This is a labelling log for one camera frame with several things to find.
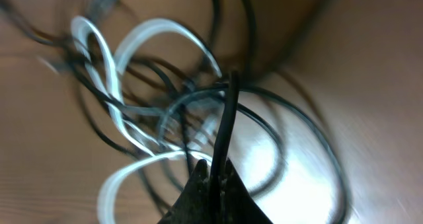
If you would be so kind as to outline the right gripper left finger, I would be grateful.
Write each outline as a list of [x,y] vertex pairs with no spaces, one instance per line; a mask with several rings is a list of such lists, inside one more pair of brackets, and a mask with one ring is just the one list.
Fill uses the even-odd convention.
[[206,160],[199,160],[181,195],[158,224],[211,223]]

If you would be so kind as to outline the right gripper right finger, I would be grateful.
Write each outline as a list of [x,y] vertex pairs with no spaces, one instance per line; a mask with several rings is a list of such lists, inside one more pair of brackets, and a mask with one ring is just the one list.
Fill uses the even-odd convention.
[[223,174],[219,223],[272,224],[249,195],[232,162],[228,159]]

